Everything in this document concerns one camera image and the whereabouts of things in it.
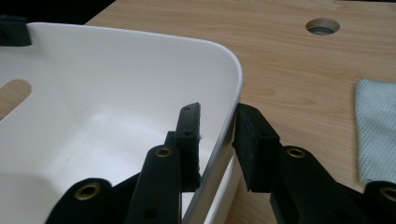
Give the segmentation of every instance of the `gray towel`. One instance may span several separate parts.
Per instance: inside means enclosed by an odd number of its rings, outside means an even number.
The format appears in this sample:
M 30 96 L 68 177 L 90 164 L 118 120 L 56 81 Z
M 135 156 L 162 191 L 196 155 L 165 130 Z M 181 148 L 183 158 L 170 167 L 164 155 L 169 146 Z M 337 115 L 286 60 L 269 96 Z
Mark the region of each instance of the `gray towel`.
M 355 112 L 363 183 L 396 183 L 396 82 L 361 80 Z

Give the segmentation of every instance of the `light blue cloth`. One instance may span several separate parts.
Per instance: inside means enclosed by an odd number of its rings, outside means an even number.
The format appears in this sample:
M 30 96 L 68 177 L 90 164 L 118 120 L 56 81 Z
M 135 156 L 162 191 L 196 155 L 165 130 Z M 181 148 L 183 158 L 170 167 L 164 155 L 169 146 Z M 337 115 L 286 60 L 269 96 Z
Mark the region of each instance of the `light blue cloth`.
M 361 80 L 355 112 L 361 182 L 396 183 L 396 82 Z

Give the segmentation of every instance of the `white plastic basin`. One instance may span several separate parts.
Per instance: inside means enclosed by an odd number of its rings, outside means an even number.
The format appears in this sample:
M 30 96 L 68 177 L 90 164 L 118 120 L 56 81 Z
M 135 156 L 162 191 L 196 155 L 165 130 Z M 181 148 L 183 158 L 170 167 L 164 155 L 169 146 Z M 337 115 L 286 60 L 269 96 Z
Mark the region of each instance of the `white plastic basin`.
M 203 182 L 194 196 L 183 194 L 183 214 L 186 222 L 205 219 L 196 208 L 209 209 L 232 155 L 226 133 L 242 88 L 236 57 L 178 36 L 28 29 L 32 46 L 0 47 L 0 86 L 22 79 L 32 89 L 0 121 L 0 223 L 43 223 L 76 182 L 99 177 L 115 186 L 140 172 L 148 150 L 176 128 L 180 108 L 195 102 Z

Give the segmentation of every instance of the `wooden countertop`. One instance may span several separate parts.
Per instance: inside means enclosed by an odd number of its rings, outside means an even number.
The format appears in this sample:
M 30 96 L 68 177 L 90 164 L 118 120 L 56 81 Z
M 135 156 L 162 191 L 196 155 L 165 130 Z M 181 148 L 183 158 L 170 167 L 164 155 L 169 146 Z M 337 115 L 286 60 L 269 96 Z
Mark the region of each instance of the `wooden countertop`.
M 316 18 L 340 24 L 313 35 Z M 283 145 L 311 151 L 338 182 L 358 180 L 354 88 L 396 81 L 396 4 L 332 0 L 117 0 L 88 25 L 215 41 L 240 60 L 241 102 L 260 109 Z M 267 194 L 243 181 L 226 223 L 274 223 Z

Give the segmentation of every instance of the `metal grommet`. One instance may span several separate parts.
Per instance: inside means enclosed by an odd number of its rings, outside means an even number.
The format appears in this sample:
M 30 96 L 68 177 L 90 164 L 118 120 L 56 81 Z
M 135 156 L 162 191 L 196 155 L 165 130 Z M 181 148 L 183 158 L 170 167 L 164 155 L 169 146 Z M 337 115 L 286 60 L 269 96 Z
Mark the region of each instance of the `metal grommet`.
M 304 158 L 305 157 L 305 152 L 303 152 L 302 150 L 300 150 L 299 148 L 296 148 L 296 147 L 289 148 L 286 152 L 294 158 Z
M 168 157 L 168 156 L 172 155 L 172 150 L 170 148 L 163 147 L 163 148 L 157 149 L 155 151 L 155 155 L 157 157 Z
M 75 193 L 75 198 L 80 201 L 89 200 L 95 197 L 101 190 L 101 186 L 97 182 L 91 182 L 79 188 Z
M 393 188 L 390 188 L 390 187 L 382 187 L 382 188 L 379 189 L 379 192 L 386 199 L 396 203 L 396 189 L 393 189 Z

